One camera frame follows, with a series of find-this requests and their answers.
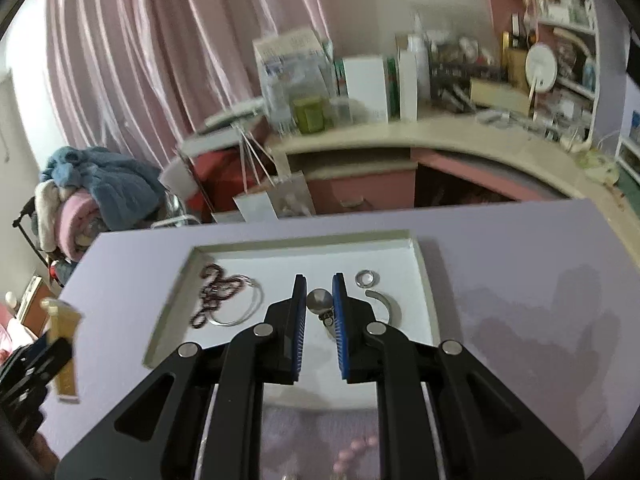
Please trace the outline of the green jar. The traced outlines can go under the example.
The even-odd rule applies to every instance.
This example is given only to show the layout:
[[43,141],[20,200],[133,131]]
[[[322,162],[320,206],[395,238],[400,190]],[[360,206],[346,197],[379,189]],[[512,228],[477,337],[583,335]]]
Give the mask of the green jar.
[[293,116],[300,133],[319,133],[326,128],[325,105],[326,99],[321,96],[298,98],[292,102]]

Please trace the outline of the curved beige desk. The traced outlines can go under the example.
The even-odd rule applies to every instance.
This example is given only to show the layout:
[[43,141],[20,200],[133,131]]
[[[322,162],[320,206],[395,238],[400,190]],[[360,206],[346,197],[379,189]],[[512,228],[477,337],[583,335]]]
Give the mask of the curved beige desk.
[[472,157],[525,174],[568,198],[590,200],[625,247],[639,261],[639,219],[628,200],[589,179],[558,144],[520,127],[498,129],[472,116],[428,114],[417,122],[374,122],[309,136],[270,136],[267,151],[279,174],[292,174],[291,158],[300,154],[346,150],[410,151],[417,162],[431,158]]

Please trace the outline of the small pearl earring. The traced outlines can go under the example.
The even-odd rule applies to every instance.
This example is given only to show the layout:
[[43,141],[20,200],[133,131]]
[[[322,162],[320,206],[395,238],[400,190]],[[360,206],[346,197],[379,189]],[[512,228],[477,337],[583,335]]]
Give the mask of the small pearl earring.
[[332,294],[323,288],[315,288],[306,297],[307,309],[322,324],[331,339],[335,339],[335,316]]

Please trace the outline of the clear plastic bag box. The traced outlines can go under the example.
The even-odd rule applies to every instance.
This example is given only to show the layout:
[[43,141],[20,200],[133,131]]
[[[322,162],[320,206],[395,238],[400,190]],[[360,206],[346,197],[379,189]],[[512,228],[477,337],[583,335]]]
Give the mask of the clear plastic bag box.
[[326,99],[324,117],[328,121],[330,99],[336,96],[331,40],[303,27],[257,39],[253,48],[260,93],[274,130],[281,134],[299,132],[292,102],[308,96]]

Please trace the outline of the pink white bookshelf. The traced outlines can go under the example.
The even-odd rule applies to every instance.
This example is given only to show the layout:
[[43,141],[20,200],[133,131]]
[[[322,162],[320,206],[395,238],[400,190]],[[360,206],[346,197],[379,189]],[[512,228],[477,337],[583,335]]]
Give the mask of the pink white bookshelf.
[[532,114],[565,151],[623,153],[630,27],[615,0],[488,0],[503,48],[544,44],[552,88],[533,94]]

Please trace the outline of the pink curtain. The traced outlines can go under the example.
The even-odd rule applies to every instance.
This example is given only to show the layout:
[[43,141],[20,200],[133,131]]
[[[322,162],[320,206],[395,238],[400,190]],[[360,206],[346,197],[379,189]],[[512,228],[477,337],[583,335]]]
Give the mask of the pink curtain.
[[256,39],[309,26],[329,0],[46,0],[54,114],[66,144],[163,167],[207,118],[259,90]]

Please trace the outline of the round white mirror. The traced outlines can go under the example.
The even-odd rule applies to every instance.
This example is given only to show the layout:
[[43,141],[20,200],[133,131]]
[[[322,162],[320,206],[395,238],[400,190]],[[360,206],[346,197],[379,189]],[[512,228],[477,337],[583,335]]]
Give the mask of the round white mirror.
[[525,76],[529,86],[529,104],[533,104],[537,93],[546,93],[553,88],[558,76],[558,61],[548,44],[538,42],[528,50]]

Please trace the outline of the white lotion bottle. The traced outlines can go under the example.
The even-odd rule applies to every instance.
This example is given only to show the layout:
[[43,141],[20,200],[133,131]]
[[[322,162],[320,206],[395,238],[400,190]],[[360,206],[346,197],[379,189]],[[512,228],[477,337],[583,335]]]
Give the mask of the white lotion bottle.
[[418,9],[413,10],[413,29],[408,35],[407,50],[416,62],[416,109],[421,110],[431,102],[431,66],[430,47]]

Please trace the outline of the white paper bag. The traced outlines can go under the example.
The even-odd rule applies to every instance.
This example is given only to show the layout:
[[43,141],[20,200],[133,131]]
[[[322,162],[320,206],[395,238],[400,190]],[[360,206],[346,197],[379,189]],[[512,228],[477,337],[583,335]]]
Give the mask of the white paper bag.
[[307,181],[301,172],[288,177],[272,176],[264,162],[270,156],[246,130],[239,137],[242,192],[233,197],[245,222],[285,218],[310,218],[316,214]]

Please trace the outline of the white box on desk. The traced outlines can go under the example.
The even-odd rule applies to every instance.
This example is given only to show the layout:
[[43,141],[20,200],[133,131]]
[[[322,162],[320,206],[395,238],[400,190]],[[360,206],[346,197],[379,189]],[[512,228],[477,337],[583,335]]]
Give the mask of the white box on desk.
[[361,55],[343,58],[347,96],[352,112],[362,122],[388,122],[384,58]]

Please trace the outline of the pile of blankets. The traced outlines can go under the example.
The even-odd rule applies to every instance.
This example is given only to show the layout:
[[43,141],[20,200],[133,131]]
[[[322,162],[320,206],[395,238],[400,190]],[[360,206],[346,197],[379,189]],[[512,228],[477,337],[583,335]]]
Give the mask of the pile of blankets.
[[105,232],[140,228],[160,211],[160,170],[106,148],[55,151],[34,192],[36,235],[46,254],[79,261]]

